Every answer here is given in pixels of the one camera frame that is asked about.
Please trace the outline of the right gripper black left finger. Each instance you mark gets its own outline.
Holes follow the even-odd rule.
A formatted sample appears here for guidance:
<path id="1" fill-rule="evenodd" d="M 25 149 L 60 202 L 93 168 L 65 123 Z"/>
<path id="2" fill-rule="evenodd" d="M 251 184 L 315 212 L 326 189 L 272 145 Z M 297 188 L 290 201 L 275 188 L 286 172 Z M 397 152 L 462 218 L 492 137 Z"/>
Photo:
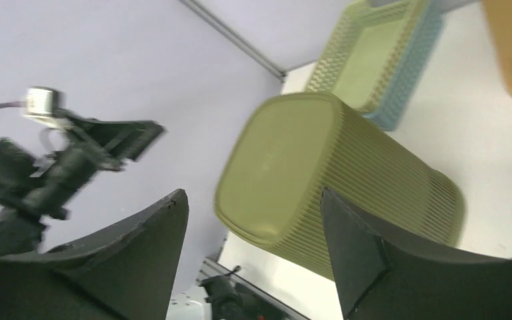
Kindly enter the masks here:
<path id="1" fill-rule="evenodd" d="M 0 319 L 163 319 L 189 216 L 177 189 L 46 253 L 0 257 Z"/>

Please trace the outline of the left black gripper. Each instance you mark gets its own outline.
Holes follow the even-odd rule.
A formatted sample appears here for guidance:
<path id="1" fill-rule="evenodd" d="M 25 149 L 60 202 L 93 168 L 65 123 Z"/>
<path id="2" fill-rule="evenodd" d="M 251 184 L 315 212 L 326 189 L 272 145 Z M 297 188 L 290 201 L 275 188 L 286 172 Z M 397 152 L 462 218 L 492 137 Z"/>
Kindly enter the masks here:
<path id="1" fill-rule="evenodd" d="M 63 206 L 99 171 L 121 171 L 137 161 L 166 130 L 155 121 L 99 121 L 72 118 L 71 146 L 56 153 L 42 173 L 24 174 L 19 183 L 0 191 L 0 205 L 37 220 L 66 220 Z"/>

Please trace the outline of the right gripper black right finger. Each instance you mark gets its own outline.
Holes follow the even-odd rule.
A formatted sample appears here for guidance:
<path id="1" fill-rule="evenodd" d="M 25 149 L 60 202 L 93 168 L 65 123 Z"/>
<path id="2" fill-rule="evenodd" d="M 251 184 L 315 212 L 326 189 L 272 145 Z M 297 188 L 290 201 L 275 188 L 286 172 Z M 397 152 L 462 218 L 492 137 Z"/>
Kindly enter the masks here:
<path id="1" fill-rule="evenodd" d="M 512 259 L 420 237 L 330 189 L 321 215 L 345 319 L 512 319 Z"/>

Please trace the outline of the olive green mesh basket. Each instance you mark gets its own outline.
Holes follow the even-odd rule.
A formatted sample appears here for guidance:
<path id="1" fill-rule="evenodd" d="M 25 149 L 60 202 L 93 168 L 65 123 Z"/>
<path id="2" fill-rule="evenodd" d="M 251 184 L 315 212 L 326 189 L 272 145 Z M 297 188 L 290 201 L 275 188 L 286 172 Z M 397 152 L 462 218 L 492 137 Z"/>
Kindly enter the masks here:
<path id="1" fill-rule="evenodd" d="M 280 95 L 255 110 L 217 184 L 214 210 L 244 241 L 332 279 L 324 187 L 412 233 L 458 242 L 458 186 L 325 93 Z"/>

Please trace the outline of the light blue crate underneath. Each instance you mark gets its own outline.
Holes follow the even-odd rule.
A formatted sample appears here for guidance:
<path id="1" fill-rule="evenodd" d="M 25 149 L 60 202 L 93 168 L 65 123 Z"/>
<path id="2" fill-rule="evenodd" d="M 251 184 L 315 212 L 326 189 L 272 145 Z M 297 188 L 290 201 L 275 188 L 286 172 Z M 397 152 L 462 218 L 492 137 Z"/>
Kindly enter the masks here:
<path id="1" fill-rule="evenodd" d="M 382 95 L 378 108 L 363 117 L 383 131 L 397 128 L 422 77 L 443 26 L 440 4 L 429 1 Z"/>

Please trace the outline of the light green shallow crate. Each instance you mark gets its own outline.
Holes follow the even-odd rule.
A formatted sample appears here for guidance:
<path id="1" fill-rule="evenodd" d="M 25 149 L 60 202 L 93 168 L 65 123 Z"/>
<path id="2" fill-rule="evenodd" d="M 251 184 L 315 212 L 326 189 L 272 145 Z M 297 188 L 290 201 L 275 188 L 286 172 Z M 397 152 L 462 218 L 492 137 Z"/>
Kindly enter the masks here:
<path id="1" fill-rule="evenodd" d="M 359 112 L 374 111 L 428 5 L 428 1 L 348 5 L 305 91 L 331 93 Z"/>

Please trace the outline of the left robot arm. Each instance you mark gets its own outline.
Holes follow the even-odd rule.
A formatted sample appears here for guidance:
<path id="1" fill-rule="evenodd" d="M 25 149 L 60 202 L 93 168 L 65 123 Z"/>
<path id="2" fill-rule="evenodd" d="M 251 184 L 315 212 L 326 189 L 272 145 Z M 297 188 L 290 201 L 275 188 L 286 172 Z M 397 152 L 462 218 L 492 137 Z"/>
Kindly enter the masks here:
<path id="1" fill-rule="evenodd" d="M 154 121 L 76 119 L 63 130 L 67 146 L 37 159 L 0 138 L 0 256 L 36 250 L 44 216 L 67 220 L 65 208 L 99 171 L 122 171 L 165 128 Z"/>

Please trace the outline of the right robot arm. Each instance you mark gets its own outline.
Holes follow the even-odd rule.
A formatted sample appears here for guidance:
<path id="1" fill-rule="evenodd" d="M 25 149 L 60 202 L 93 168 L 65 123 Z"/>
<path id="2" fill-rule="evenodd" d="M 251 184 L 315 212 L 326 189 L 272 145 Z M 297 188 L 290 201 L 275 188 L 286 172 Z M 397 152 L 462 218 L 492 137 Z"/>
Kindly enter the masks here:
<path id="1" fill-rule="evenodd" d="M 512 259 L 440 245 L 330 189 L 320 212 L 344 319 L 512 319 Z M 52 251 L 0 257 L 0 319 L 289 319 L 228 274 L 172 297 L 188 216 L 178 189 Z"/>

